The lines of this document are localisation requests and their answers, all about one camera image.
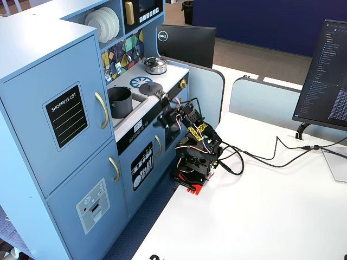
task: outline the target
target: gray pot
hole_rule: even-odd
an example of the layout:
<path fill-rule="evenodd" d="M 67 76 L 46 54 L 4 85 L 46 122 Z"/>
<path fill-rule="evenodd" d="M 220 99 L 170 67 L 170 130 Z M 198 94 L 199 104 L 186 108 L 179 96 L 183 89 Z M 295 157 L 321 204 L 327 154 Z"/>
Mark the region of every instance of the gray pot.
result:
<path fill-rule="evenodd" d="M 161 57 L 144 58 L 146 72 L 151 75 L 161 75 L 167 71 L 166 60 Z"/>
<path fill-rule="evenodd" d="M 126 87 L 114 87 L 107 90 L 113 118 L 124 118 L 132 112 L 131 91 Z"/>

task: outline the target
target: monitor screen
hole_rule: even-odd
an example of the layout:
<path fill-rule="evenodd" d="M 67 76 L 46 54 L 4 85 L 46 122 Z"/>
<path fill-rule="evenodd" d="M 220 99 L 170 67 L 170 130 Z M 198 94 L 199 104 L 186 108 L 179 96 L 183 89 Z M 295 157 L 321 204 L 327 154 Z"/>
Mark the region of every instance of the monitor screen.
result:
<path fill-rule="evenodd" d="M 347 131 L 346 22 L 324 22 L 293 120 Z"/>
<path fill-rule="evenodd" d="M 212 68 L 216 28 L 160 25 L 157 32 L 160 55 Z"/>

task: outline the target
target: chalkboard label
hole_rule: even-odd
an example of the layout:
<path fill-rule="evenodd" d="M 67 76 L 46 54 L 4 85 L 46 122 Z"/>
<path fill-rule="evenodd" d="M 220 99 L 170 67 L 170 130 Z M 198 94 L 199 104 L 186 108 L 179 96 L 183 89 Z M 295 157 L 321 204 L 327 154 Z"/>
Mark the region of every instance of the chalkboard label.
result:
<path fill-rule="evenodd" d="M 60 148 L 88 126 L 78 85 L 46 105 Z"/>
<path fill-rule="evenodd" d="M 150 142 L 146 148 L 131 164 L 131 176 L 134 191 L 140 186 L 154 167 L 153 143 Z"/>

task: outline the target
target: oven door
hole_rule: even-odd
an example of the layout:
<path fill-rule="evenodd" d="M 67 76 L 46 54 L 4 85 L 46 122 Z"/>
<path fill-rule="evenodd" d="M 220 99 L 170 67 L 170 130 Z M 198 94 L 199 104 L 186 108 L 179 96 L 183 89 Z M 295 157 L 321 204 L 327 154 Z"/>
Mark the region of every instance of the oven door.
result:
<path fill-rule="evenodd" d="M 123 0 L 125 32 L 129 33 L 163 11 L 163 0 Z"/>

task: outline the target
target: yellow label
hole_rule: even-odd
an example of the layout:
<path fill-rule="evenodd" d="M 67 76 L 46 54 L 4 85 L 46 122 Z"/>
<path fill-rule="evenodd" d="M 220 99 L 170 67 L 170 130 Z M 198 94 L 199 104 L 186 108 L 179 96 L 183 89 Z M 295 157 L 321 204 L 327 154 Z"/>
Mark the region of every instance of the yellow label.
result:
<path fill-rule="evenodd" d="M 208 127 L 208 125 L 206 123 L 202 123 L 198 129 L 200 130 L 200 132 L 202 133 L 205 128 Z M 196 140 L 198 140 L 199 142 L 202 141 L 201 136 L 199 135 L 199 133 L 192 127 L 188 127 L 188 130 L 192 133 L 192 135 L 194 135 L 194 137 L 196 138 Z"/>
<path fill-rule="evenodd" d="M 200 132 L 204 132 L 205 128 L 208 127 L 208 125 L 206 123 L 202 123 L 198 128 L 200 130 Z"/>
<path fill-rule="evenodd" d="M 188 130 L 192 133 L 192 135 L 194 135 L 194 137 L 196 138 L 196 140 L 198 140 L 199 142 L 202 140 L 202 138 L 201 138 L 200 135 L 195 131 L 194 128 L 188 127 Z"/>

